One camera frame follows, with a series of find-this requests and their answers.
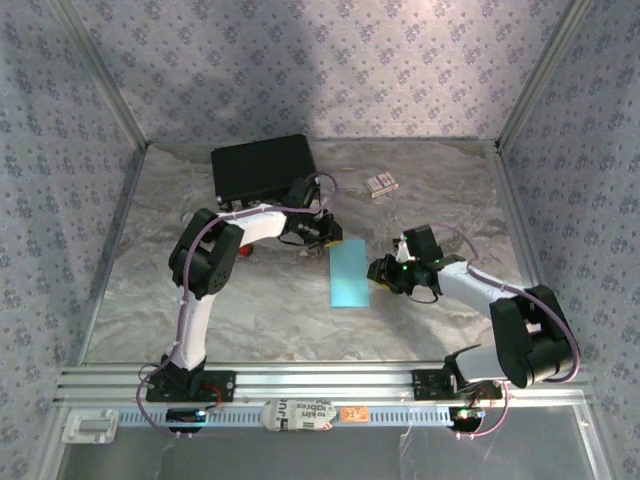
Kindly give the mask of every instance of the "gray marble floor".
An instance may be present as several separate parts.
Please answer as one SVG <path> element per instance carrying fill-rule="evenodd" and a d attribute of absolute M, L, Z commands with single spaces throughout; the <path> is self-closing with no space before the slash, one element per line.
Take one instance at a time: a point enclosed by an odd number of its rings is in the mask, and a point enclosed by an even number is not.
<path fill-rule="evenodd" d="M 334 213 L 368 260 L 390 253 L 406 228 L 444 222 L 471 236 L 482 268 L 507 281 L 519 273 L 488 170 L 489 142 L 316 142 L 318 168 L 336 176 Z M 86 361 L 158 360 L 174 337 L 179 292 L 169 254 L 192 214 L 215 210 L 210 148 L 150 147 L 125 223 Z M 390 170 L 395 192 L 371 199 L 364 180 Z M 437 233 L 446 253 L 470 252 Z M 453 299 L 419 305 L 371 284 L 371 306 L 329 306 L 328 252 L 303 255 L 275 240 L 238 258 L 218 296 L 207 335 L 211 361 L 440 360 L 491 341 L 490 322 Z M 429 298 L 429 292 L 416 291 Z"/>

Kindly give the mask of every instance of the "black case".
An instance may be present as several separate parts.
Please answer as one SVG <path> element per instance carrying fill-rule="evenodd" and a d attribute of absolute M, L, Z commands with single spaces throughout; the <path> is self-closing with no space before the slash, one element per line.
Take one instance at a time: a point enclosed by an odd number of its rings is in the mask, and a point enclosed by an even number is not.
<path fill-rule="evenodd" d="M 278 201 L 296 178 L 316 171 L 307 137 L 302 134 L 279 137 L 211 152 L 213 183 L 218 203 L 228 209 L 240 201 Z"/>

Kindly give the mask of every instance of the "cable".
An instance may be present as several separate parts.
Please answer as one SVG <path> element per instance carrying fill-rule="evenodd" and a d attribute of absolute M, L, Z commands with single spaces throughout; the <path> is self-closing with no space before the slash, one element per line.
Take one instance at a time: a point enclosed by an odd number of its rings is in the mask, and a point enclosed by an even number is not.
<path fill-rule="evenodd" d="M 437 294 L 433 294 L 433 300 L 429 300 L 429 301 L 423 301 L 423 300 L 416 300 L 415 298 L 413 298 L 411 295 L 409 295 L 409 292 L 407 292 L 407 298 L 409 300 L 411 300 L 412 302 L 416 302 L 416 303 L 420 303 L 422 305 L 433 305 L 434 303 L 436 303 L 438 301 L 438 299 L 440 298 Z"/>
<path fill-rule="evenodd" d="M 288 240 L 283 240 L 282 235 L 278 235 L 276 238 L 280 243 L 284 243 L 285 245 L 291 245 L 292 247 L 306 247 L 304 243 L 296 243 L 296 242 L 290 242 Z"/>
<path fill-rule="evenodd" d="M 569 373 L 567 373 L 565 376 L 560 378 L 548 378 L 545 380 L 545 382 L 565 383 L 573 380 L 575 376 L 578 374 L 578 370 L 580 369 L 580 363 L 581 363 L 580 350 L 578 350 L 578 343 L 576 342 L 576 338 L 573 336 L 573 333 L 571 333 L 571 330 L 569 330 L 569 327 L 567 327 L 567 325 L 562 321 L 560 316 L 556 312 L 554 312 L 551 308 L 549 308 L 544 302 L 534 297 L 530 293 L 527 293 L 524 290 L 514 287 L 512 285 L 497 282 L 491 278 L 487 278 L 484 275 L 480 274 L 475 268 L 473 268 L 471 264 L 474 261 L 480 260 L 480 255 L 478 254 L 478 250 L 473 245 L 473 242 L 471 242 L 469 237 L 467 237 L 459 229 L 444 223 L 433 223 L 432 225 L 436 227 L 445 228 L 447 230 L 450 230 L 456 233 L 467 245 L 469 245 L 469 248 L 471 249 L 475 257 L 474 259 L 467 262 L 467 271 L 469 272 L 469 275 L 471 275 L 476 280 L 479 280 L 482 283 L 485 283 L 491 287 L 500 288 L 507 292 L 526 298 L 531 303 L 533 303 L 536 307 L 540 308 L 544 313 L 546 313 L 547 316 L 551 318 L 551 320 L 553 320 L 553 322 L 558 326 L 558 328 L 562 331 L 564 336 L 567 338 L 567 342 L 569 343 L 569 347 L 571 348 L 573 363 L 571 365 L 571 369 L 569 370 Z"/>
<path fill-rule="evenodd" d="M 138 370 L 138 379 L 140 379 L 140 381 L 144 381 L 144 378 L 142 378 L 142 370 L 144 370 L 147 367 L 157 367 L 159 364 L 158 363 L 145 363 L 143 366 L 140 367 L 140 370 Z"/>
<path fill-rule="evenodd" d="M 216 387 L 215 385 L 211 385 L 209 383 L 203 383 L 202 388 L 206 390 L 213 390 L 216 393 L 216 403 L 204 407 L 204 410 L 211 410 L 212 408 L 216 408 L 218 405 L 222 403 L 222 393 L 220 393 L 220 390 L 218 389 L 218 387 Z"/>
<path fill-rule="evenodd" d="M 502 385 L 504 386 L 504 408 L 502 409 L 502 413 L 500 414 L 500 418 L 498 418 L 498 421 L 489 429 L 483 431 L 483 432 L 478 432 L 477 430 L 473 433 L 468 433 L 466 434 L 466 436 L 470 437 L 470 438 L 475 438 L 475 437 L 484 437 L 486 435 L 489 435 L 493 432 L 495 432 L 500 425 L 502 425 L 504 423 L 505 418 L 507 418 L 507 412 L 509 411 L 509 382 L 504 382 Z M 480 425 L 478 425 L 478 430 L 480 430 L 480 427 L 482 427 L 482 422 L 480 422 Z"/>
<path fill-rule="evenodd" d="M 151 379 L 151 377 L 153 377 L 154 375 L 157 375 L 167 365 L 169 365 L 169 363 L 171 363 L 171 361 L 173 360 L 173 357 L 178 352 L 178 347 L 182 343 L 182 338 L 183 338 L 183 335 L 184 335 L 184 327 L 185 327 L 185 323 L 186 323 L 187 305 L 188 305 L 188 301 L 189 301 L 189 268 L 191 267 L 191 261 L 193 260 L 193 256 L 195 254 L 196 249 L 198 248 L 198 245 L 200 245 L 200 242 L 202 241 L 204 236 L 213 227 L 215 227 L 217 223 L 221 222 L 222 220 L 227 220 L 229 218 L 231 218 L 231 219 L 246 218 L 246 217 L 250 217 L 250 216 L 253 216 L 253 215 L 258 215 L 258 214 L 265 213 L 265 212 L 311 213 L 313 215 L 318 215 L 319 213 L 321 213 L 325 209 L 329 210 L 331 208 L 331 206 L 333 205 L 333 202 L 335 201 L 336 197 L 338 196 L 338 191 L 339 191 L 338 182 L 335 179 L 335 177 L 333 177 L 333 175 L 331 175 L 329 173 L 326 173 L 326 172 L 312 173 L 305 180 L 308 182 L 310 179 L 312 179 L 314 177 L 319 177 L 319 176 L 327 177 L 329 180 L 331 180 L 331 182 L 333 183 L 333 192 L 332 192 L 331 196 L 327 200 L 325 200 L 324 202 L 320 202 L 320 205 L 319 205 L 317 210 L 314 210 L 312 208 L 291 208 L 291 207 L 283 207 L 283 206 L 272 206 L 272 207 L 266 207 L 266 208 L 262 208 L 262 209 L 259 208 L 259 209 L 247 210 L 247 211 L 244 211 L 244 212 L 242 212 L 242 211 L 241 212 L 235 212 L 235 213 L 230 214 L 230 215 L 225 215 L 224 217 L 216 217 L 216 218 L 214 218 L 209 223 L 207 223 L 202 228 L 202 230 L 200 230 L 198 235 L 196 235 L 196 238 L 194 239 L 193 243 L 191 244 L 191 246 L 189 247 L 189 250 L 187 252 L 187 257 L 186 257 L 185 262 L 184 262 L 184 269 L 182 271 L 183 294 L 182 294 L 182 301 L 180 302 L 180 313 L 178 315 L 178 326 L 177 326 L 177 332 L 176 332 L 176 340 L 173 342 L 173 348 L 171 349 L 171 353 L 169 353 L 169 355 L 167 355 L 167 357 L 164 359 L 164 361 L 160 365 L 158 365 L 155 368 L 155 370 L 152 370 L 151 372 L 149 372 L 147 374 L 146 377 L 144 377 L 144 379 L 140 382 L 140 384 L 138 385 L 138 388 L 136 389 L 136 404 L 138 405 L 138 409 L 140 410 L 140 413 L 142 414 L 144 419 L 147 421 L 147 423 L 149 423 L 149 425 L 151 425 L 151 427 L 153 427 L 154 430 L 156 430 L 156 431 L 158 431 L 158 432 L 160 432 L 160 433 L 162 433 L 164 435 L 169 435 L 169 436 L 172 436 L 172 437 L 179 437 L 179 435 L 176 435 L 174 432 L 171 432 L 171 430 L 169 430 L 168 428 L 163 428 L 160 425 L 158 425 L 153 420 L 153 418 L 151 418 L 151 416 L 147 413 L 147 411 L 145 410 L 144 405 L 142 403 L 142 389 L 143 389 L 143 387 L 145 385 L 149 384 L 149 380 Z"/>

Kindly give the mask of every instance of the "blue paper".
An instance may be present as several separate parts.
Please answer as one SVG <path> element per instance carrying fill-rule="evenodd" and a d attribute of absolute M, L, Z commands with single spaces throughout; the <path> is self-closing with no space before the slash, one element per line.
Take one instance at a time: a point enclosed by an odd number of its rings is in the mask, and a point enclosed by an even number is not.
<path fill-rule="evenodd" d="M 368 307 L 369 282 L 364 240 L 350 238 L 329 248 L 332 307 Z"/>

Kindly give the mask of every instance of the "patterned wallpaper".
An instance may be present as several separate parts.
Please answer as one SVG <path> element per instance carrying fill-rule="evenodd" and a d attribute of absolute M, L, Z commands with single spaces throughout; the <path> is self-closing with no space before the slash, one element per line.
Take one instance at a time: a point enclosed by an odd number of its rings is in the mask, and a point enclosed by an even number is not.
<path fill-rule="evenodd" d="M 494 139 L 567 0 L 84 0 L 151 142 Z"/>
<path fill-rule="evenodd" d="M 0 478 L 74 363 L 133 146 L 46 0 L 0 2 Z"/>
<path fill-rule="evenodd" d="M 623 471 L 640 478 L 638 2 L 595 2 L 507 158 Z"/>

